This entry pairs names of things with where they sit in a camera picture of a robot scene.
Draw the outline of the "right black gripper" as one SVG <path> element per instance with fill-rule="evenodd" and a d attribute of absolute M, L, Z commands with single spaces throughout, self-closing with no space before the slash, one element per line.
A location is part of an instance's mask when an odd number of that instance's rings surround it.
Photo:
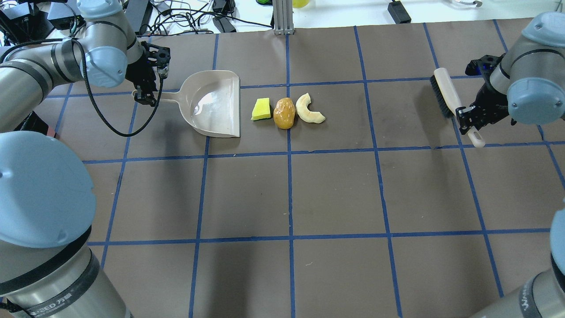
<path fill-rule="evenodd" d="M 471 60 L 466 66 L 465 74 L 482 75 L 484 84 L 470 106 L 460 106 L 455 109 L 455 117 L 462 135 L 466 135 L 472 128 L 479 130 L 489 125 L 491 121 L 500 121 L 509 116 L 506 95 L 498 92 L 490 80 L 490 76 L 504 56 L 504 54 L 499 57 L 486 55 L 478 60 Z"/>

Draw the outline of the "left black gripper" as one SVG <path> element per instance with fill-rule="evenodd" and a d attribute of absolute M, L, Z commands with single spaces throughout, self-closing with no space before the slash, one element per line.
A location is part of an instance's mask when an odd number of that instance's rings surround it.
<path fill-rule="evenodd" d="M 126 79 L 135 88 L 134 101 L 154 107 L 157 104 L 154 95 L 157 92 L 156 75 L 159 75 L 160 80 L 167 79 L 171 49 L 148 42 L 138 42 L 135 48 L 139 49 L 140 56 L 136 61 L 128 64 Z"/>

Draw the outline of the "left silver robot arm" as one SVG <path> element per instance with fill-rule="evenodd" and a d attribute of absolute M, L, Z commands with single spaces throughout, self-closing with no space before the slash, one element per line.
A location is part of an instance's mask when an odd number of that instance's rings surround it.
<path fill-rule="evenodd" d="M 131 318 L 87 245 L 96 212 L 81 159 L 34 109 L 59 85 L 135 87 L 135 102 L 157 110 L 170 50 L 140 42 L 121 1 L 79 0 L 82 38 L 22 43 L 1 56 L 1 308 L 13 318 Z"/>

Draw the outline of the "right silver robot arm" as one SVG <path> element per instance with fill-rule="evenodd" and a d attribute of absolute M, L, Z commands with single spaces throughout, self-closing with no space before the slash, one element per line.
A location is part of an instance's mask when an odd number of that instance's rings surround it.
<path fill-rule="evenodd" d="M 544 12 L 521 31 L 511 49 L 488 63 L 469 63 L 474 74 L 487 70 L 485 83 L 469 107 L 455 108 L 460 132 L 474 136 L 505 117 L 544 125 L 564 117 L 564 14 Z M 564 211 L 550 228 L 551 268 L 474 314 L 475 318 L 562 318 L 564 316 Z"/>

